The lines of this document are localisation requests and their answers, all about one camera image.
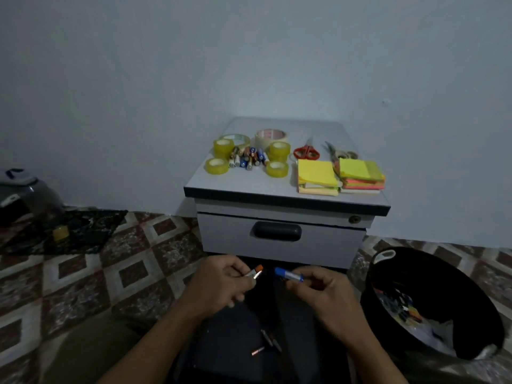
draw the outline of tabletop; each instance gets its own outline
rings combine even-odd
[[[325,141],[337,149],[357,152],[343,125],[336,122],[237,117],[222,134],[247,135],[253,145],[254,134],[262,129],[284,131],[291,151],[313,137],[313,147],[320,153],[320,160],[324,161],[330,161]],[[278,179],[268,176],[262,165],[253,167],[252,171],[236,167],[230,168],[226,174],[212,175],[204,169],[204,163],[212,157],[213,148],[185,185],[187,197],[380,216],[386,216],[390,209],[382,191],[379,194],[340,193],[336,197],[298,193],[297,166],[290,157],[288,175]]]

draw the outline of hand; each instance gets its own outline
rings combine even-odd
[[[304,282],[288,280],[286,288],[315,310],[332,335],[348,348],[373,337],[345,275],[316,266],[299,267],[293,272],[302,274]]]
[[[250,268],[232,254],[209,256],[194,274],[177,302],[192,317],[204,319],[224,307],[242,302],[244,293],[256,285],[252,277],[244,277]]]

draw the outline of blue battery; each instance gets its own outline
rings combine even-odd
[[[298,282],[304,281],[304,277],[302,275],[297,275],[296,273],[286,271],[283,268],[276,267],[274,272],[277,276],[284,277],[285,279],[297,280]]]
[[[265,161],[265,156],[263,155],[263,148],[258,148],[258,160],[260,162]]]

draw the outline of person's leg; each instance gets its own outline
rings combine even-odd
[[[149,323],[110,316],[85,321],[64,340],[42,383],[94,384],[149,329]]]

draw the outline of black rug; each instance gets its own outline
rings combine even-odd
[[[71,210],[64,213],[59,225],[67,225],[69,237],[55,242],[53,226],[34,221],[10,239],[1,254],[95,254],[124,221],[127,210]]]

